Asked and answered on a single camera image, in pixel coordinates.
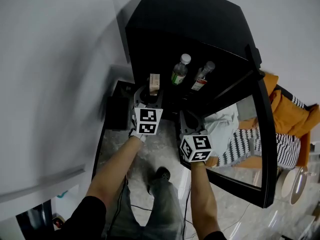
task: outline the gray pants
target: gray pants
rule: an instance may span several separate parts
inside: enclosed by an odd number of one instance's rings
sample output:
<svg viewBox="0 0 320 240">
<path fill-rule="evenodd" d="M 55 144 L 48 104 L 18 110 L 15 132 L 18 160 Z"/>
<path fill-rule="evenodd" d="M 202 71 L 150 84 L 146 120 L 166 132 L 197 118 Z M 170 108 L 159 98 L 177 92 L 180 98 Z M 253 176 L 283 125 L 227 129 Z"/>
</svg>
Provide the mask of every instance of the gray pants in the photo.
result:
<svg viewBox="0 0 320 240">
<path fill-rule="evenodd" d="M 120 213 L 109 233 L 112 237 L 143 240 L 178 240 L 182 238 L 183 215 L 177 189 L 163 178 L 150 186 L 154 196 L 153 208 L 146 226 L 140 226 L 131 209 L 130 190 L 125 183 Z"/>
</svg>

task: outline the plastic bottle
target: plastic bottle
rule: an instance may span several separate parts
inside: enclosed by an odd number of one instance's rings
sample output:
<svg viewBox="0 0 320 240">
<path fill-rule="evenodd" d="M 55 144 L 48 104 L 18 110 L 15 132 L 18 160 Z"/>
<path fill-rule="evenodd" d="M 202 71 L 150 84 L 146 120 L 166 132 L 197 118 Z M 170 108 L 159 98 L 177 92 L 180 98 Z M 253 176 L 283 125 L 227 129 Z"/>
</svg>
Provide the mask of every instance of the plastic bottle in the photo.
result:
<svg viewBox="0 0 320 240">
<path fill-rule="evenodd" d="M 180 58 L 180 63 L 176 64 L 173 68 L 172 75 L 171 75 L 171 82 L 173 85 L 179 85 L 185 79 L 188 68 L 188 65 L 191 61 L 191 56 L 189 54 L 182 54 Z"/>
<path fill-rule="evenodd" d="M 200 68 L 194 80 L 195 83 L 191 87 L 192 90 L 199 91 L 208 81 L 206 76 L 216 68 L 212 61 L 208 61 L 203 68 Z"/>
</svg>

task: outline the white fabric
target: white fabric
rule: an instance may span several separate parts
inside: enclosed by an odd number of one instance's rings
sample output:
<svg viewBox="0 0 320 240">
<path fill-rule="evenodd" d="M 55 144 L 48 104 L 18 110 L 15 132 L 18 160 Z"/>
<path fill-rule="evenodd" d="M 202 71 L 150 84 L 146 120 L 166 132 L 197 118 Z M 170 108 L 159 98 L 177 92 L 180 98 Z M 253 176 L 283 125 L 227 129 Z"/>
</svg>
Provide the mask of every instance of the white fabric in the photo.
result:
<svg viewBox="0 0 320 240">
<path fill-rule="evenodd" d="M 204 127 L 212 140 L 212 157 L 222 157 L 239 127 L 237 105 L 233 104 L 204 119 Z"/>
</svg>

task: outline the bottle label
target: bottle label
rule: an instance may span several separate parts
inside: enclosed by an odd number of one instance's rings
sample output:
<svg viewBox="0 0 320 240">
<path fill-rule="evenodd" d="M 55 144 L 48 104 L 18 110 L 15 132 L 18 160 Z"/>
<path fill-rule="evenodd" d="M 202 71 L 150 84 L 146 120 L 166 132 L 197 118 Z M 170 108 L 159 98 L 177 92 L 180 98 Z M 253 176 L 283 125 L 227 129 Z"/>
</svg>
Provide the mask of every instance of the bottle label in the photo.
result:
<svg viewBox="0 0 320 240">
<path fill-rule="evenodd" d="M 191 87 L 192 90 L 199 91 L 208 81 L 198 78 L 194 85 Z"/>
<path fill-rule="evenodd" d="M 178 84 L 181 84 L 182 81 L 185 79 L 185 75 L 178 75 L 176 74 L 174 71 L 172 71 L 172 75 L 171 75 L 171 82 L 174 84 L 174 85 L 178 85 Z"/>
</svg>

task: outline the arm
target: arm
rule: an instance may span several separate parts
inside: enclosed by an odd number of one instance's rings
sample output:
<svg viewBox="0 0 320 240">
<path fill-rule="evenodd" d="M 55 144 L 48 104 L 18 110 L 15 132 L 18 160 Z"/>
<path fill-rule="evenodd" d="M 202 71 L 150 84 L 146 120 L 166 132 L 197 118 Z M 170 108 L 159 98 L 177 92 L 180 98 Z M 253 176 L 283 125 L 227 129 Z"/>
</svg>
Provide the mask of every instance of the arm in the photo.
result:
<svg viewBox="0 0 320 240">
<path fill-rule="evenodd" d="M 203 162 L 191 163 L 191 213 L 200 240 L 212 232 L 220 231 L 217 202 Z"/>
<path fill-rule="evenodd" d="M 130 137 L 95 175 L 86 197 L 99 198 L 108 207 L 142 145 L 139 138 Z"/>
</svg>

